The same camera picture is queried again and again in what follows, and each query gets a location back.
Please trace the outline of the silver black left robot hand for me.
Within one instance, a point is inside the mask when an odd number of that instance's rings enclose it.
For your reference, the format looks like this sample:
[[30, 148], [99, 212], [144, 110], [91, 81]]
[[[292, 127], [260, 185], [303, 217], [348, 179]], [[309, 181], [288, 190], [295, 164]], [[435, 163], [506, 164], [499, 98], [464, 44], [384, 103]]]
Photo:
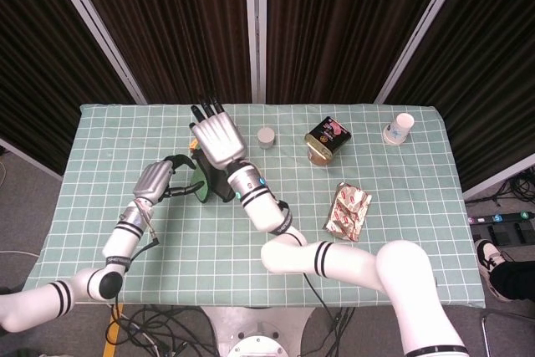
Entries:
[[164, 198], [186, 196], [200, 190], [204, 186], [204, 181], [198, 181], [185, 187], [170, 187], [171, 177], [181, 166], [188, 166], [192, 170], [196, 169], [192, 159], [182, 154], [167, 156], [162, 161], [149, 164], [135, 184], [134, 198], [141, 198], [156, 205]]

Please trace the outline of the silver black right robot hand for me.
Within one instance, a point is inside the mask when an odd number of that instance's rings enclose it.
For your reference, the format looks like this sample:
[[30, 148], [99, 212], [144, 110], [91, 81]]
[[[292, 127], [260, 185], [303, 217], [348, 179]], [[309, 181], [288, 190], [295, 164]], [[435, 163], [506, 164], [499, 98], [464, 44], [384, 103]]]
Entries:
[[192, 105], [196, 122], [190, 129], [210, 164], [225, 170], [234, 161], [245, 159], [247, 145], [231, 116], [214, 97]]

